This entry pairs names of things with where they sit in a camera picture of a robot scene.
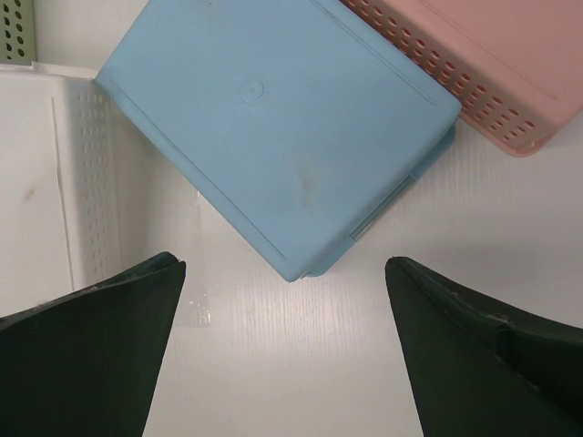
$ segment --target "white plastic basket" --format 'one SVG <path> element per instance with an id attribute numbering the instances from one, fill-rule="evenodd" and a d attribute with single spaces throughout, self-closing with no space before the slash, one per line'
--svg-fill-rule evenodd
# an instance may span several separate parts
<path id="1" fill-rule="evenodd" d="M 0 299 L 120 270 L 111 116 L 94 74 L 0 64 Z"/>

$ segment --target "blue box lid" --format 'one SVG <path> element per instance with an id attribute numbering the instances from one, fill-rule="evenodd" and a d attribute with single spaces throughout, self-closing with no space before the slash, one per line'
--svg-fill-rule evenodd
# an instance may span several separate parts
<path id="1" fill-rule="evenodd" d="M 350 248 L 460 110 L 338 0 L 150 0 L 97 82 L 286 280 Z"/>

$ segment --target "white corrugated surface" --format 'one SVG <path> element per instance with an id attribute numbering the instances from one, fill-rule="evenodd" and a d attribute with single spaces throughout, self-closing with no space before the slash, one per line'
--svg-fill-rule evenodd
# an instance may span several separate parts
<path id="1" fill-rule="evenodd" d="M 36 3 L 39 58 L 99 68 L 146 2 Z M 525 159 L 459 123 L 354 249 L 291 285 L 152 146 L 117 144 L 124 262 L 169 249 L 189 265 L 146 436 L 422 435 L 384 287 L 394 255 L 583 327 L 583 117 Z"/>

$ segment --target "pink plastic basket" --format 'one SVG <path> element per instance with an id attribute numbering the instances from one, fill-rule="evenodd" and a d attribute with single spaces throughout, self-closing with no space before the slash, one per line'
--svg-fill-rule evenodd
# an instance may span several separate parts
<path id="1" fill-rule="evenodd" d="M 342 0 L 516 157 L 583 107 L 582 0 Z"/>

